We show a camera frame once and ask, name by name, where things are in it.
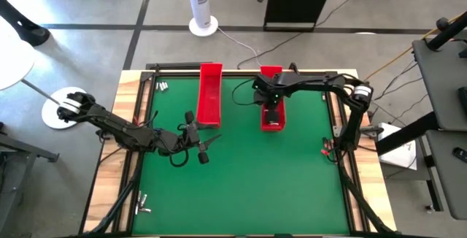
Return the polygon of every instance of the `robotic arm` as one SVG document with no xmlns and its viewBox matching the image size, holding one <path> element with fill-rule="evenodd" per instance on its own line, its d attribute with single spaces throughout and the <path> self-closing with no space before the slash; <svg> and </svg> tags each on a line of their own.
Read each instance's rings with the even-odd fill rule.
<svg viewBox="0 0 467 238">
<path fill-rule="evenodd" d="M 348 94 L 346 85 L 352 89 Z M 276 74 L 270 78 L 259 74 L 255 78 L 252 87 L 255 89 L 254 101 L 256 104 L 264 104 L 268 112 L 266 121 L 277 123 L 279 114 L 276 106 L 284 96 L 291 97 L 296 91 L 326 91 L 334 92 L 344 104 L 351 110 L 350 119 L 336 140 L 336 146 L 340 150 L 355 150 L 360 139 L 360 124 L 363 114 L 370 105 L 373 88 L 348 74 L 331 74 L 306 76 L 297 71 Z"/>
<path fill-rule="evenodd" d="M 90 94 L 81 92 L 68 94 L 57 109 L 57 115 L 65 122 L 92 123 L 102 131 L 114 135 L 119 146 L 130 151 L 144 153 L 154 152 L 158 149 L 159 155 L 169 156 L 171 159 L 173 154 L 187 151 L 192 147 L 198 147 L 198 159 L 201 164 L 209 162 L 206 150 L 212 141 L 220 137 L 220 135 L 217 135 L 212 139 L 201 142 L 198 131 L 208 127 L 197 123 L 191 111 L 185 113 L 186 124 L 180 124 L 178 127 L 182 134 L 176 135 L 162 128 L 153 129 L 152 127 L 134 125 L 97 104 Z M 184 166 L 187 161 L 188 155 L 182 164 L 173 164 L 172 161 L 171 163 L 174 166 Z"/>
</svg>

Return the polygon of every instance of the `green mat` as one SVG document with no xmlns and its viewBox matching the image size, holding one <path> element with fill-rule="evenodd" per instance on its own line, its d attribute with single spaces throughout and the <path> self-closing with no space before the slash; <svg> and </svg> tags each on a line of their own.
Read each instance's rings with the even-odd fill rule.
<svg viewBox="0 0 467 238">
<path fill-rule="evenodd" d="M 176 131 L 187 110 L 196 113 L 198 78 L 165 78 L 152 112 L 157 127 Z M 331 137 L 328 109 L 319 92 L 286 99 L 284 131 L 260 130 L 260 107 L 238 106 L 231 91 L 242 78 L 223 78 L 221 128 L 202 131 L 201 140 L 222 134 L 201 165 L 197 149 L 174 168 L 168 158 L 148 153 L 140 190 L 152 213 L 139 213 L 133 234 L 348 234 L 336 165 L 320 153 Z M 251 84 L 236 91 L 252 101 Z M 174 162 L 184 154 L 174 156 Z"/>
</svg>

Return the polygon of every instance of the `concrete floor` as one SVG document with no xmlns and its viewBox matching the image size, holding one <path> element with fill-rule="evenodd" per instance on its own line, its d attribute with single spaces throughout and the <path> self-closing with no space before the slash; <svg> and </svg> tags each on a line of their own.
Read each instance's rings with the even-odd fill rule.
<svg viewBox="0 0 467 238">
<path fill-rule="evenodd" d="M 26 77 L 48 93 L 67 85 L 84 88 L 107 108 L 117 90 L 132 30 L 73 30 L 63 24 L 134 25 L 142 0 L 9 0 L 30 19 L 43 24 L 62 24 L 53 37 L 38 46 L 38 59 Z M 318 21 L 343 0 L 328 0 Z M 262 26 L 266 2 L 256 0 L 211 0 L 212 13 L 222 26 Z M 433 28 L 440 17 L 453 17 L 466 10 L 465 0 L 350 0 L 322 26 L 330 28 Z M 145 25 L 186 26 L 191 19 L 188 0 L 150 0 Z M 5 29 L 0 21 L 0 31 Z M 228 32 L 259 53 L 294 33 Z M 417 35 L 406 34 L 302 34 L 273 53 L 260 57 L 266 65 L 287 66 L 296 62 L 302 69 L 357 69 L 365 77 L 410 46 Z M 222 34 L 199 39 L 186 31 L 142 31 L 131 69 L 145 64 L 180 61 L 218 61 L 234 69 L 251 51 Z M 379 93 L 410 61 L 406 55 L 371 80 Z M 244 68 L 257 68 L 254 62 Z M 401 84 L 420 76 L 417 68 L 400 78 Z M 394 115 L 425 95 L 421 82 L 392 93 L 379 103 Z M 76 234 L 99 154 L 100 144 L 91 125 L 54 131 L 40 117 L 45 101 L 22 84 L 0 91 L 0 120 L 7 132 L 24 142 L 60 153 L 56 164 L 38 161 L 28 182 L 25 198 L 12 233 L 33 237 Z M 405 123 L 431 110 L 425 99 L 402 117 Z M 378 111 L 374 122 L 391 120 Z M 387 191 L 399 231 L 433 237 L 464 237 L 467 222 L 453 220 L 448 212 L 427 214 L 430 204 L 424 182 L 387 181 Z"/>
</svg>

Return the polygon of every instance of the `yellow cable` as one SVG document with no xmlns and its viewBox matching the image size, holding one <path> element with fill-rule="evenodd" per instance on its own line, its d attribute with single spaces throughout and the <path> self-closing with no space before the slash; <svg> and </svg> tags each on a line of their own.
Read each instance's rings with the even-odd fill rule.
<svg viewBox="0 0 467 238">
<path fill-rule="evenodd" d="M 451 18 L 449 20 L 449 23 L 452 23 L 454 20 L 458 19 L 461 15 L 463 15 L 463 13 L 459 14 L 458 16 L 454 17 L 454 18 Z M 422 37 L 422 40 L 425 39 L 427 36 L 429 36 L 430 34 L 434 33 L 436 30 L 438 30 L 437 28 L 435 29 L 431 29 L 428 33 L 426 33 L 423 37 Z M 403 55 L 407 54 L 408 52 L 410 52 L 410 50 L 412 50 L 412 47 L 409 47 L 407 48 L 405 51 L 403 51 L 402 53 L 400 53 L 398 56 L 396 56 L 393 60 L 387 62 L 384 66 L 381 66 L 380 68 L 378 68 L 378 70 L 376 70 L 375 72 L 371 73 L 368 77 L 365 78 L 365 81 L 367 81 L 368 79 L 370 79 L 370 77 L 373 77 L 376 73 L 378 73 L 379 71 L 385 69 L 386 67 L 388 67 L 389 65 L 391 65 L 392 63 L 396 62 L 399 58 L 401 58 Z"/>
</svg>

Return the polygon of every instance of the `red tray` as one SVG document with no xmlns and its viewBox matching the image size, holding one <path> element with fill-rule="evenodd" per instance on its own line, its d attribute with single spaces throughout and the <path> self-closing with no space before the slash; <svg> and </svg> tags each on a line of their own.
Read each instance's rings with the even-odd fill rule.
<svg viewBox="0 0 467 238">
<path fill-rule="evenodd" d="M 202 63 L 196 120 L 204 125 L 220 127 L 221 63 Z"/>
<path fill-rule="evenodd" d="M 261 74 L 273 77 L 274 74 L 282 73 L 282 66 L 262 66 Z M 279 125 L 270 125 L 266 122 L 266 108 L 261 106 L 261 130 L 262 131 L 281 131 L 285 127 L 285 104 L 282 99 L 276 108 L 279 113 Z"/>
</svg>

